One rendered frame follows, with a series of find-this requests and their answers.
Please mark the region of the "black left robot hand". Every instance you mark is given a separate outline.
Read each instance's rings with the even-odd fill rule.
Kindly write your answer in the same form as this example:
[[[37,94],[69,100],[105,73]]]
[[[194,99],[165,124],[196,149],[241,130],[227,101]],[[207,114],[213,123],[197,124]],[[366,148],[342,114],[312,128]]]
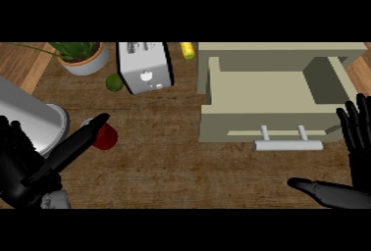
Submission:
[[[91,123],[101,129],[111,115],[100,114]],[[15,209],[40,210],[42,196],[64,190],[61,171],[91,148],[89,129],[80,129],[67,137],[43,158],[18,121],[9,122],[0,115],[0,199]]]

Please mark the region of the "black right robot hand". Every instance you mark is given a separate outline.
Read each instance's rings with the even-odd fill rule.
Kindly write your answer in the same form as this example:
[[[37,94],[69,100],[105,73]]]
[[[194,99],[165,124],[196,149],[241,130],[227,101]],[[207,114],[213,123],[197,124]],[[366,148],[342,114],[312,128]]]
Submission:
[[[302,191],[333,209],[371,210],[371,96],[357,94],[357,102],[346,101],[338,108],[342,134],[348,148],[352,185],[293,177],[292,188]]]

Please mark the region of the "red can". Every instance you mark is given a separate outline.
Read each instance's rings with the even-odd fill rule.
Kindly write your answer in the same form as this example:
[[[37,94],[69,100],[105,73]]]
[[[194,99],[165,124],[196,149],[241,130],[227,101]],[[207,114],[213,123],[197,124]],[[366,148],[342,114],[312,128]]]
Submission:
[[[86,127],[89,129],[89,143],[101,150],[110,150],[117,144],[119,134],[116,129],[110,124],[104,124],[101,129],[94,129],[91,127],[94,119],[88,119],[80,127]]]

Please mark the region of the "beige open drawer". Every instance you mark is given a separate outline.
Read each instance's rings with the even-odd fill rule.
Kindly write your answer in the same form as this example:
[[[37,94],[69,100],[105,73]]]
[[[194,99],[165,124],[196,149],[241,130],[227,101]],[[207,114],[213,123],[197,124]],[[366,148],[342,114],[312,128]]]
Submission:
[[[250,142],[261,129],[275,140],[299,137],[342,140],[336,110],[355,99],[357,90],[338,57],[317,57],[298,72],[225,72],[209,59],[206,104],[200,114],[203,142]]]

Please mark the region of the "large grey appliance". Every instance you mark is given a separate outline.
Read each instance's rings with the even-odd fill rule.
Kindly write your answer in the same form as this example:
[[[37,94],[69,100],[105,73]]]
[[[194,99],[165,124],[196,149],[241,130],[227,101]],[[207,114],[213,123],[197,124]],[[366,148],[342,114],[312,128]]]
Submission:
[[[70,116],[64,108],[45,104],[3,76],[0,76],[0,115],[18,121],[43,157],[64,141],[70,130]]]

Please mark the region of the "green avocado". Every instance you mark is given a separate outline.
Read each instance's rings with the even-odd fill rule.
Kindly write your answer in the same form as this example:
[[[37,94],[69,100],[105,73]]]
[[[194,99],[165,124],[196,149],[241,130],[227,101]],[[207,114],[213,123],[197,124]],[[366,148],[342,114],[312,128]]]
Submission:
[[[119,74],[113,74],[107,78],[107,88],[110,91],[117,92],[123,89],[123,80]]]

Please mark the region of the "grey and orange plant pot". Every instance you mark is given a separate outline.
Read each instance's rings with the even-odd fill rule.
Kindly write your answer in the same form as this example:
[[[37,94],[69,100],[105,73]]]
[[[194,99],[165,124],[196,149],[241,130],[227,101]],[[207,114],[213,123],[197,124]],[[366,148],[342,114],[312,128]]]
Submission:
[[[101,42],[100,50],[88,60],[77,63],[67,63],[63,59],[60,59],[60,63],[73,75],[91,75],[103,69],[108,63],[108,60],[108,46],[104,42]]]

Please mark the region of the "beige cabinet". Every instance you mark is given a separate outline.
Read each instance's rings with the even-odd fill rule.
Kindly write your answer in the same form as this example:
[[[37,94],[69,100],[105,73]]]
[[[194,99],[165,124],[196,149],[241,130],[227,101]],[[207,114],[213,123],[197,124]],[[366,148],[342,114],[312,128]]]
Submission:
[[[206,93],[209,58],[224,72],[280,72],[305,75],[318,104],[342,104],[355,97],[345,68],[367,51],[363,42],[200,42],[197,93]]]

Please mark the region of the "green leafy plant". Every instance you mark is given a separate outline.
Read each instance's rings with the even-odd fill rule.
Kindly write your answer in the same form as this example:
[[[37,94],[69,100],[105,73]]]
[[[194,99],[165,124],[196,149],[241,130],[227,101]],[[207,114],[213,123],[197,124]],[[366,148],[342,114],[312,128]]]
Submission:
[[[45,49],[39,49],[32,45],[9,42],[9,45],[17,45],[58,57],[67,63],[80,63],[91,59],[100,51],[98,42],[49,42],[49,45],[55,49],[55,52],[49,52]]]

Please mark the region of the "white toaster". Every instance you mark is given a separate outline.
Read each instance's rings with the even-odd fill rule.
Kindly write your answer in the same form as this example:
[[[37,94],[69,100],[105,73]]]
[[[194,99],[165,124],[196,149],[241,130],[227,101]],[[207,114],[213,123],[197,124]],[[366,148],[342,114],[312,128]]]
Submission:
[[[128,90],[139,94],[175,85],[175,74],[166,42],[119,42],[117,73]]]

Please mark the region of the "yellow corn cob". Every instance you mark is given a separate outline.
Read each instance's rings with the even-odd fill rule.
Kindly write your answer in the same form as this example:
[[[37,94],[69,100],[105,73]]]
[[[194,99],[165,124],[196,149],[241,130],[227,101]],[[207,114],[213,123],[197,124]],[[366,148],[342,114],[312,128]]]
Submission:
[[[185,58],[193,59],[194,55],[196,55],[193,43],[191,42],[182,42],[181,47],[182,47],[182,52],[184,52]]]

